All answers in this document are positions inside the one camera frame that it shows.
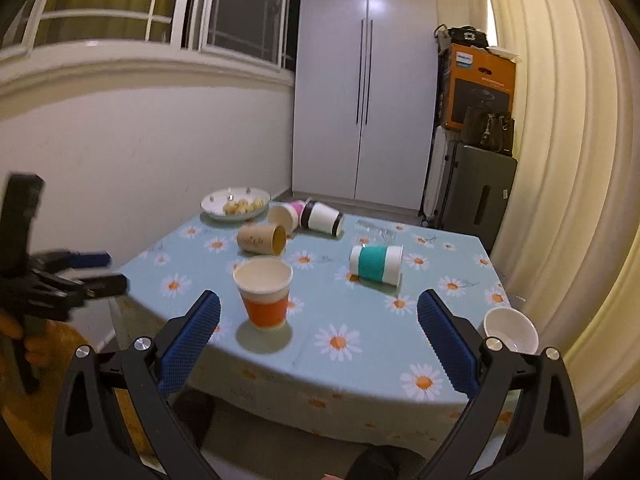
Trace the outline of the clear glass cup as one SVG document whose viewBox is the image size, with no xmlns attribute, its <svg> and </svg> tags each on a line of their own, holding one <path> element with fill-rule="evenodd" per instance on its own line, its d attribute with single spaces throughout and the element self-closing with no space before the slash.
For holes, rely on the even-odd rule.
<svg viewBox="0 0 640 480">
<path fill-rule="evenodd" d="M 361 246 L 390 246 L 395 243 L 396 233 L 371 221 L 356 222 L 355 243 Z"/>
</svg>

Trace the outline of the white floral plate with snacks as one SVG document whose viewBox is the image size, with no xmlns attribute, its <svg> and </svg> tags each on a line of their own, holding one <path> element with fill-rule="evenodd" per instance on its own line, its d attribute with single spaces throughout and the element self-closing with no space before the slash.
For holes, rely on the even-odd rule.
<svg viewBox="0 0 640 480">
<path fill-rule="evenodd" d="M 221 188 L 201 200 L 201 210 L 221 222 L 240 222 L 254 219 L 265 212 L 271 195 L 261 188 L 238 186 Z"/>
</svg>

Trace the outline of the black bag on box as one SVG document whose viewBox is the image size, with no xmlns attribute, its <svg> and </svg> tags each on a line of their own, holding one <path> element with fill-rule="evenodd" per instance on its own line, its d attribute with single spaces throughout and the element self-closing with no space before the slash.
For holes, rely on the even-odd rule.
<svg viewBox="0 0 640 480">
<path fill-rule="evenodd" d="M 445 24 L 440 24 L 434 29 L 434 38 L 437 42 L 438 53 L 445 52 L 452 44 L 480 49 L 489 47 L 487 35 L 471 25 L 447 27 Z"/>
</svg>

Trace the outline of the tan kraft paper cup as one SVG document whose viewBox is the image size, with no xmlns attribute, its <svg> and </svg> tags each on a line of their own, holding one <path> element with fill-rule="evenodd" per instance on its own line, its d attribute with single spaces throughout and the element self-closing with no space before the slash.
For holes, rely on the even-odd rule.
<svg viewBox="0 0 640 480">
<path fill-rule="evenodd" d="M 258 255 L 280 256 L 286 245 L 286 231 L 278 224 L 242 226 L 236 236 L 239 248 Z"/>
</svg>

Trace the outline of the white bowl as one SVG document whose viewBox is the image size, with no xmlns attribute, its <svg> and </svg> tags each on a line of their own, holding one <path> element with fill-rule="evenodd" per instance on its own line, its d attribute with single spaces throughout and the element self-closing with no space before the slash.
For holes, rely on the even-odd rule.
<svg viewBox="0 0 640 480">
<path fill-rule="evenodd" d="M 480 324 L 485 337 L 500 339 L 511 351 L 536 354 L 539 336 L 533 322 L 522 312 L 507 307 L 489 310 Z"/>
</svg>

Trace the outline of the brown handbag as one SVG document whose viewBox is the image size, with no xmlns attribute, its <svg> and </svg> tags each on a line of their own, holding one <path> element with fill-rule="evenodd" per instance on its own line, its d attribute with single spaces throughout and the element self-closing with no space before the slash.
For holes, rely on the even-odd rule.
<svg viewBox="0 0 640 480">
<path fill-rule="evenodd" d="M 486 105 L 470 106 L 465 112 L 461 141 L 474 148 L 512 156 L 514 126 L 508 112 L 493 112 Z"/>
</svg>

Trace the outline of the black banded paper cup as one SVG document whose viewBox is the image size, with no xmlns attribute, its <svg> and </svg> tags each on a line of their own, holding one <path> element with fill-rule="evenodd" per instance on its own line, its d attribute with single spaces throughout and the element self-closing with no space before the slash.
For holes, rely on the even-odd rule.
<svg viewBox="0 0 640 480">
<path fill-rule="evenodd" d="M 324 203 L 308 200 L 300 215 L 300 225 L 311 231 L 338 237 L 343 232 L 344 214 Z"/>
</svg>

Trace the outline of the cream curtain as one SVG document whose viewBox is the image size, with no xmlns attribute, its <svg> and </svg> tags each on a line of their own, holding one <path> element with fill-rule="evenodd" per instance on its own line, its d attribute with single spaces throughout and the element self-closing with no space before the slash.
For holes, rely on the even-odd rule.
<svg viewBox="0 0 640 480">
<path fill-rule="evenodd" d="M 491 257 L 562 353 L 593 474 L 639 406 L 639 49 L 610 0 L 491 3 L 518 56 L 518 171 Z"/>
</svg>

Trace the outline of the orange banded paper cup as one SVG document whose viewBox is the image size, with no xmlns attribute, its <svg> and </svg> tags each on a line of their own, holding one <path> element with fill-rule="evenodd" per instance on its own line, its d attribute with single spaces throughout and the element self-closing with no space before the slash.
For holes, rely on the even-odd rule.
<svg viewBox="0 0 640 480">
<path fill-rule="evenodd" d="M 233 271 L 248 320 L 258 330 L 278 330 L 286 323 L 293 268 L 276 257 L 256 257 Z"/>
</svg>

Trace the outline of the white suitcase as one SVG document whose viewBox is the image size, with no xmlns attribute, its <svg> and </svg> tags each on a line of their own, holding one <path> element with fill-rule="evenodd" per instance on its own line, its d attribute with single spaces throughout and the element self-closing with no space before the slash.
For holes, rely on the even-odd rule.
<svg viewBox="0 0 640 480">
<path fill-rule="evenodd" d="M 433 134 L 421 209 L 424 226 L 434 226 L 436 222 L 442 187 L 447 180 L 447 165 L 457 138 L 457 131 L 442 126 L 438 126 Z"/>
</svg>

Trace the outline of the teal banded paper cup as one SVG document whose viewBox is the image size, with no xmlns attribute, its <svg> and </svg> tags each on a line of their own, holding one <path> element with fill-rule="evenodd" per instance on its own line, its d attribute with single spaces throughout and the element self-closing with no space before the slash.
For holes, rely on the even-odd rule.
<svg viewBox="0 0 640 480">
<path fill-rule="evenodd" d="M 354 246 L 349 272 L 362 280 L 397 287 L 401 280 L 402 246 Z"/>
</svg>

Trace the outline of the window with white frame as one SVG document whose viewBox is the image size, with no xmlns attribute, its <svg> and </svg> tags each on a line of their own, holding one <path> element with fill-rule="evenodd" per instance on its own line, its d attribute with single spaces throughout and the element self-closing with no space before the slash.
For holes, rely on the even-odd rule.
<svg viewBox="0 0 640 480">
<path fill-rule="evenodd" d="M 1 56 L 101 41 L 163 44 L 294 70 L 300 0 L 24 0 Z"/>
</svg>

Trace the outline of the pink banded paper cup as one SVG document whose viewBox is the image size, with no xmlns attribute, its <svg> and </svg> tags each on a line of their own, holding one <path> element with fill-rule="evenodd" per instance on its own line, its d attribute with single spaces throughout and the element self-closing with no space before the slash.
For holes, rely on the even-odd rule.
<svg viewBox="0 0 640 480">
<path fill-rule="evenodd" d="M 304 207 L 305 203 L 301 200 L 273 204 L 269 207 L 268 221 L 277 226 L 282 226 L 286 235 L 291 236 L 299 227 L 299 219 Z"/>
</svg>

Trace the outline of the white wardrobe cabinet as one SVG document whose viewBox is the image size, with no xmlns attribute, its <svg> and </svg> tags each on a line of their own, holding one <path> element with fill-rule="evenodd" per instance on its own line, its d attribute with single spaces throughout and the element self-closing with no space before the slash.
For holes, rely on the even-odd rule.
<svg viewBox="0 0 640 480">
<path fill-rule="evenodd" d="M 436 24 L 436 0 L 300 0 L 293 192 L 419 210 Z"/>
</svg>

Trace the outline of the dark suitcase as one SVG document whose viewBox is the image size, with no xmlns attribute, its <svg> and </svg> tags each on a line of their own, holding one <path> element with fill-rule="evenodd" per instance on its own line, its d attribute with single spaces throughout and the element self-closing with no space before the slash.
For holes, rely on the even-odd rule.
<svg viewBox="0 0 640 480">
<path fill-rule="evenodd" d="M 476 236 L 491 252 L 517 166 L 512 156 L 449 142 L 438 194 L 436 228 Z"/>
</svg>

